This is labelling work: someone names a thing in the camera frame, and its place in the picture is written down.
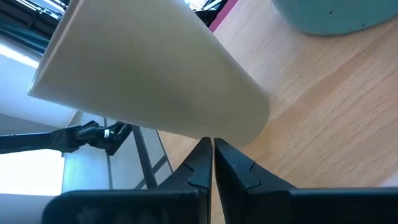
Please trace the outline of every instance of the monitor arm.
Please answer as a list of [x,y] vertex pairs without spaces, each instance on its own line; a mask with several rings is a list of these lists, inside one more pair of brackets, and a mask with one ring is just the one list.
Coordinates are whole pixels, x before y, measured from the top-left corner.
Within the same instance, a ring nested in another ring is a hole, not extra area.
[[53,149],[74,152],[89,144],[113,156],[129,136],[131,124],[116,122],[107,128],[95,121],[85,125],[71,126],[49,133],[13,134],[0,136],[0,154],[24,152],[38,149]]

